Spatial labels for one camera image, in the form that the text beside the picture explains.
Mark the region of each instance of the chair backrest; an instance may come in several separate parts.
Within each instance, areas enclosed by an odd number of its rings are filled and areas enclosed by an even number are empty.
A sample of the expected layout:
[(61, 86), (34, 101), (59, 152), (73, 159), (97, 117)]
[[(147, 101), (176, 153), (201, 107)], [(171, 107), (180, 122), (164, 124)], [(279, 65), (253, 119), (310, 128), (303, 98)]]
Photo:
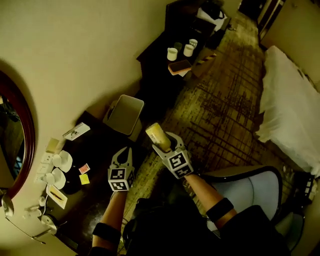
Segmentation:
[[(238, 213), (253, 205), (261, 206), (269, 220), (277, 213), (281, 188), (279, 178), (273, 171), (266, 170), (238, 180), (211, 184), (230, 200)], [(208, 228), (216, 229), (212, 224), (208, 225)]]

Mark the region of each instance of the white bed sheet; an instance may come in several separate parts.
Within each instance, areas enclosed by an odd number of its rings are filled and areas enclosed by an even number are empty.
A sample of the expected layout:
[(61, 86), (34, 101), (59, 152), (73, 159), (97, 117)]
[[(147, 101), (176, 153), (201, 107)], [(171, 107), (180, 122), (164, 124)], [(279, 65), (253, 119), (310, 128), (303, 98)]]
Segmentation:
[(320, 94), (277, 47), (266, 51), (259, 140), (271, 140), (306, 172), (320, 175)]

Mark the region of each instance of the mirror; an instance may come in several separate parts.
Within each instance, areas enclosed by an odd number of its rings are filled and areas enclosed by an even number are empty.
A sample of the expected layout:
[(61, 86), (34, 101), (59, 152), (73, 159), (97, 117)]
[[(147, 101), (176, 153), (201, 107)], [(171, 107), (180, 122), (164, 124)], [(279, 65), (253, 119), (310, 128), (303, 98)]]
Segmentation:
[(0, 93), (0, 188), (13, 186), (24, 154), (25, 136), (20, 117), (10, 100)]
[(35, 151), (35, 128), (17, 85), (0, 71), (0, 190), (11, 199), (29, 174)]

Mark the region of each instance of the ceramic mug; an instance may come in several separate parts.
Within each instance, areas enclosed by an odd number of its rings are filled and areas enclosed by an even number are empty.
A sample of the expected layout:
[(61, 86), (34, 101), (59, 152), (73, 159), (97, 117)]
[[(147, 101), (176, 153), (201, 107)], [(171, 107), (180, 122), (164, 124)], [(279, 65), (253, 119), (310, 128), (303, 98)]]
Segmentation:
[(178, 50), (178, 53), (180, 53), (180, 51), (182, 50), (183, 44), (180, 42), (175, 42), (173, 47)]
[(52, 157), (52, 163), (54, 167), (61, 167), (67, 163), (67, 160), (64, 157), (61, 157), (61, 155), (55, 154)]
[(191, 57), (194, 53), (194, 47), (191, 44), (186, 44), (183, 50), (183, 55), (186, 57)]
[(46, 173), (43, 177), (42, 180), (50, 185), (55, 184), (55, 177), (52, 173)]
[(166, 55), (166, 58), (169, 61), (175, 61), (177, 59), (178, 50), (176, 48), (168, 48), (168, 53)]
[(196, 39), (190, 39), (189, 44), (196, 48), (198, 45), (198, 41)]

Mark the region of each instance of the chair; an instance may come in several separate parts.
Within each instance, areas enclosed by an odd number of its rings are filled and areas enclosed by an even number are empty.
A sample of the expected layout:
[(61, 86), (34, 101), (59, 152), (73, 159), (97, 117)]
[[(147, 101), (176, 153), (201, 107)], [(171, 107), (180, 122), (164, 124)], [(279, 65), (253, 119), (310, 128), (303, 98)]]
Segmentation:
[(291, 252), (301, 239), (304, 225), (305, 216), (298, 212), (290, 212), (275, 225), (275, 229), (283, 235), (286, 245)]
[[(259, 205), (272, 222), (279, 213), (282, 178), (273, 166), (235, 166), (206, 172), (201, 177), (228, 198), (238, 213)], [(211, 221), (207, 226), (211, 231), (217, 230)]]

